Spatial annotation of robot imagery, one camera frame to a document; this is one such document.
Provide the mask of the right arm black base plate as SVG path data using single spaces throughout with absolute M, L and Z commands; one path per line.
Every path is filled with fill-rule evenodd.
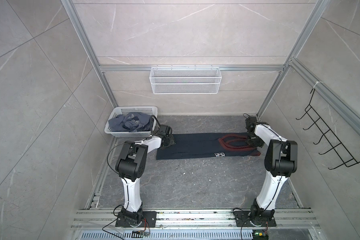
M 251 211 L 244 211 L 239 208 L 232 210 L 237 227 L 276 227 L 274 216 L 255 215 Z

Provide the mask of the aluminium frame profiles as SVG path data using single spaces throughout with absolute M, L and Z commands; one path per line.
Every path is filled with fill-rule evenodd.
M 282 81 L 286 77 L 290 69 L 294 69 L 301 78 L 303 78 L 310 86 L 314 86 L 316 81 L 321 81 L 317 76 L 315 76 L 304 64 L 302 64 L 297 56 L 308 40 L 309 36 L 314 30 L 314 27 L 317 25 L 319 18 L 324 13 L 324 10 L 329 5 L 329 1 L 317 1 L 312 13 L 310 14 L 307 23 L 305 24 L 302 33 L 299 35 L 296 43 L 294 44 L 291 52 L 287 56 L 286 61 L 282 65 L 277 64 L 244 64 L 244 65 L 227 65 L 227 64 L 217 64 L 216 66 L 221 71 L 277 71 L 278 75 L 276 80 L 271 86 L 271 89 L 266 95 L 265 100 L 261 104 L 257 115 L 261 117 L 266 108 L 268 107 L 271 99 L 276 94 L 279 89 Z M 106 81 L 104 72 L 116 72 L 116 71 L 150 71 L 154 65 L 142 64 L 142 65 L 101 65 L 98 58 L 95 55 L 94 49 L 91 46 L 89 38 L 85 32 L 83 24 L 78 16 L 74 3 L 72 1 L 63 1 L 63 7 L 65 8 L 70 20 L 73 24 L 73 27 L 85 49 L 87 56 L 89 57 L 90 62 L 95 68 L 95 72 L 100 78 L 103 88 L 106 91 L 111 103 L 115 106 L 116 99 L 112 93 L 109 83 Z M 315 88 L 316 92 L 321 95 L 321 97 L 334 109 L 337 113 L 347 122 L 347 124 L 353 128 L 353 130 L 360 136 L 360 116 L 356 114 L 356 111 L 351 108 L 345 101 L 335 94 L 333 90 L 330 89 L 325 83 L 318 84 Z

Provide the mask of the grey blue tank top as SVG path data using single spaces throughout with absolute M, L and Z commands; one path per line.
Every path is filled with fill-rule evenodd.
M 150 132 L 153 126 L 151 115 L 131 112 L 127 115 L 118 115 L 108 120 L 112 132 Z

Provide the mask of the small circuit board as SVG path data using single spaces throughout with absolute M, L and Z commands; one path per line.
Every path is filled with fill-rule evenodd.
M 132 231 L 131 237 L 132 238 L 143 238 L 143 237 L 149 237 L 150 236 L 149 231 Z

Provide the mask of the aluminium mounting rail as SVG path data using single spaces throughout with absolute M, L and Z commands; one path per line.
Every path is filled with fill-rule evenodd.
M 156 226 L 150 230 L 180 229 L 319 229 L 320 225 L 310 209 L 277 209 L 276 227 L 237 227 L 231 209 L 206 210 L 150 210 L 157 212 Z M 109 224 L 115 227 L 117 214 L 111 209 L 79 210 L 69 227 L 81 230 L 100 230 Z

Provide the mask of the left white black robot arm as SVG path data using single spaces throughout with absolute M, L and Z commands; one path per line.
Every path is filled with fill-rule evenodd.
M 124 143 L 116 162 L 116 172 L 122 180 L 125 195 L 120 219 L 125 219 L 132 226 L 143 221 L 140 178 L 146 168 L 148 153 L 174 144 L 173 130 L 167 125 L 160 125 L 155 133 L 141 141 Z

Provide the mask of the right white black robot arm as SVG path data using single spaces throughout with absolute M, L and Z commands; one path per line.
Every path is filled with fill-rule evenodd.
M 264 166 L 267 171 L 261 192 L 255 198 L 249 222 L 255 227 L 273 219 L 277 198 L 284 183 L 296 172 L 298 164 L 298 144 L 275 132 L 268 123 L 256 116 L 246 117 L 248 145 L 261 148 L 266 145 Z

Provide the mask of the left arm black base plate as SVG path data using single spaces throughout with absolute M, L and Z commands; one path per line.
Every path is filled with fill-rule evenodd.
M 153 228 L 156 226 L 157 212 L 155 211 L 143 211 L 137 213 L 119 212 L 116 227 L 124 228 Z

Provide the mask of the white plastic laundry basket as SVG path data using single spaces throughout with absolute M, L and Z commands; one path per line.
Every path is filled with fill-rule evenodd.
M 155 106 L 129 106 L 129 107 L 116 107 L 113 109 L 110 117 L 108 120 L 115 118 L 118 115 L 127 115 L 131 112 L 138 112 L 138 113 L 144 113 L 147 115 L 158 115 L 158 108 Z M 155 129 L 156 126 L 156 119 L 153 119 L 153 126 L 152 130 L 150 132 L 135 132 L 135 133 L 129 133 L 129 132 L 112 132 L 109 127 L 109 123 L 107 120 L 106 126 L 105 126 L 105 133 L 110 134 L 116 138 L 133 138 L 133 137 L 149 137 L 152 133 L 152 131 Z

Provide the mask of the navy tank top red trim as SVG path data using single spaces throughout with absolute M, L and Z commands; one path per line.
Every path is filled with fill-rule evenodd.
M 247 144 L 247 133 L 175 134 L 175 144 L 157 150 L 157 160 L 260 156 L 257 147 Z

